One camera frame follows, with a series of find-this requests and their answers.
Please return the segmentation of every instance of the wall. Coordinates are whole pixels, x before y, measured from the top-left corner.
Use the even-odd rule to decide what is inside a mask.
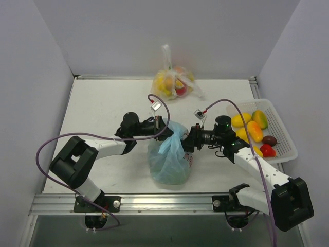
[[[35,152],[58,134],[73,76],[32,0],[0,2],[0,33],[0,246],[18,246],[43,180]]]
[[[154,76],[161,45],[199,78],[259,74],[299,0],[34,0],[75,75]]]
[[[258,78],[298,149],[284,169],[307,181],[315,210],[307,225],[316,247],[329,241],[328,12],[328,0],[301,0]]]

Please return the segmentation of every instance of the plastic basket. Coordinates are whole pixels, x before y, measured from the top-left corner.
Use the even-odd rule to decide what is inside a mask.
[[[267,162],[270,164],[276,164],[291,161],[297,158],[298,152],[296,146],[288,134],[288,131],[284,127],[277,111],[269,100],[254,99],[238,102],[236,104],[242,113],[245,112],[252,115],[252,113],[256,110],[261,110],[265,113],[268,120],[268,128],[263,130],[264,136],[274,136],[278,141],[278,144],[273,147],[277,153],[277,157],[264,158]],[[226,111],[227,115],[231,118],[238,114],[236,108],[233,105],[227,106]],[[255,143],[254,141],[252,141],[252,144],[259,148],[262,146],[262,143]]]

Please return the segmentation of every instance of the white table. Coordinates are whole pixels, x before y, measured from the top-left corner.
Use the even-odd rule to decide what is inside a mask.
[[[112,136],[125,113],[133,111],[141,120],[152,116],[146,96],[152,80],[79,80],[72,87],[61,134],[68,132],[89,132]],[[228,98],[233,101],[253,99],[248,80],[197,80],[205,91],[200,100],[192,94],[183,99],[168,102],[173,121],[188,129],[198,122],[193,115],[196,109],[204,109],[215,100]],[[219,103],[208,112],[205,129],[212,130],[214,120],[225,115],[228,103]],[[166,116],[162,107],[157,114]],[[60,139],[55,155],[68,138]],[[200,193],[227,192],[232,187],[247,183],[262,189],[250,174],[226,158],[218,158],[215,150],[204,146],[195,150],[192,171],[186,184],[168,186],[154,182],[147,161],[149,141],[139,142],[126,155],[117,155],[97,160],[90,172],[90,178],[105,193]],[[47,180],[43,193],[71,193],[70,190]]]

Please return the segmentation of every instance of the mango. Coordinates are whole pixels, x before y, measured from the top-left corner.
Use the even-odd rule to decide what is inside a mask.
[[[258,154],[260,157],[264,158],[263,153],[259,150],[258,147],[253,146],[253,149],[254,149],[254,151],[256,152],[256,154]]]
[[[249,144],[248,138],[247,138],[247,133],[244,127],[238,129],[236,131],[236,136],[244,140],[246,143]]]
[[[245,120],[246,124],[251,120],[251,116],[248,113],[242,113],[243,119]],[[243,127],[243,122],[240,114],[237,114],[234,118],[232,118],[232,125],[233,127],[239,128]]]
[[[251,118],[259,125],[259,127],[261,127],[262,130],[268,128],[268,121],[264,112],[260,110],[254,111]]]
[[[264,134],[261,127],[259,127],[258,123],[256,123],[255,121],[250,121],[247,125],[247,129],[251,138],[256,143],[260,143],[262,141]]]

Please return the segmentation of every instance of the tied plastic bag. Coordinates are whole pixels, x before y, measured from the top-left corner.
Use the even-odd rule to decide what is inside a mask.
[[[156,74],[151,93],[162,99],[174,99],[194,91],[197,96],[202,97],[204,92],[195,84],[192,72],[180,66],[172,67],[169,45],[162,46],[162,52],[163,70]]]
[[[191,172],[193,156],[185,153],[180,140],[188,130],[181,124],[170,121],[168,128],[174,134],[162,144],[151,140],[148,146],[148,160],[154,180],[163,184],[183,184]]]

